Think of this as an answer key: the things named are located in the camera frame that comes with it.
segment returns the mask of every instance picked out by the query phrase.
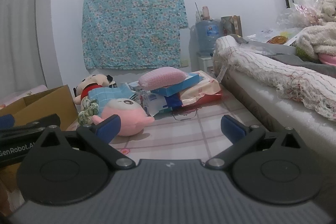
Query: floral blue cloth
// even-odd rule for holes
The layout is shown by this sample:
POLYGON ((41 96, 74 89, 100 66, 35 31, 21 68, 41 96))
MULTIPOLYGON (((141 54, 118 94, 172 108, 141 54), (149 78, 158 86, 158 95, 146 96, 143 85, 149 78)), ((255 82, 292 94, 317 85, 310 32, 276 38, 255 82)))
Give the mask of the floral blue cloth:
POLYGON ((82 40, 87 69, 180 66, 184 0, 84 0, 82 40))

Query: bed mattress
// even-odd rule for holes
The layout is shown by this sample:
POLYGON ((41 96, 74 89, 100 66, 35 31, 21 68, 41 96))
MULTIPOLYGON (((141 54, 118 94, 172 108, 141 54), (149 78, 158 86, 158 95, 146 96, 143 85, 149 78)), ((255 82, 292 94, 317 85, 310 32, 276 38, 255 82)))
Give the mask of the bed mattress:
POLYGON ((302 102, 279 98, 276 88, 244 73, 228 70, 224 83, 267 128, 294 128, 311 149, 336 163, 336 122, 307 109, 302 102))

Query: plush doll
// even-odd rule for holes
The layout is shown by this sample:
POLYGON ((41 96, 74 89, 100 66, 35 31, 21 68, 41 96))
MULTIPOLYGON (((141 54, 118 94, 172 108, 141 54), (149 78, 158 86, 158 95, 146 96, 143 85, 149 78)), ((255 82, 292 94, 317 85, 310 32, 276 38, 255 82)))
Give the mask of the plush doll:
POLYGON ((90 75, 83 79, 77 87, 73 88, 75 95, 73 102, 75 105, 81 105, 81 112, 78 114, 78 123, 80 125, 91 124, 92 115, 96 115, 99 112, 97 100, 89 100, 88 98, 89 91, 108 87, 112 81, 113 77, 110 75, 90 75))
POLYGON ((119 115, 121 119, 119 136, 135 135, 155 120, 153 117, 148 117, 137 102, 122 98, 110 100, 104 107, 101 117, 97 115, 92 116, 92 122, 99 124, 113 114, 119 115))

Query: pink stuffed animal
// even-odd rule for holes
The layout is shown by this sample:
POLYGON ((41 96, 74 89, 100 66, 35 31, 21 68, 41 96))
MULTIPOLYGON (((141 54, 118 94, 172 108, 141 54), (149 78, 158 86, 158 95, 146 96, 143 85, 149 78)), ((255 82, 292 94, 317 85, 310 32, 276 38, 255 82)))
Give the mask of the pink stuffed animal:
POLYGON ((148 117, 141 105, 137 102, 122 98, 110 100, 104 107, 101 117, 93 115, 92 122, 99 124, 113 114, 119 115, 121 119, 119 136, 135 135, 155 120, 153 117, 148 117))

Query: blue box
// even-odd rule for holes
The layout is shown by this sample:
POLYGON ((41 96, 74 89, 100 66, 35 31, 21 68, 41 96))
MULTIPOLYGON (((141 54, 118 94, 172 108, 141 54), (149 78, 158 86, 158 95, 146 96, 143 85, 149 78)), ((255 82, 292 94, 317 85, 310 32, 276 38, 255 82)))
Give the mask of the blue box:
POLYGON ((176 85, 169 85, 169 86, 165 86, 163 88, 159 88, 156 90, 151 90, 151 92, 162 95, 162 96, 169 97, 175 93, 180 92, 181 90, 184 90, 186 88, 189 88, 193 85, 198 84, 200 81, 201 81, 201 78, 199 74, 189 73, 189 75, 183 82, 178 83, 176 85))

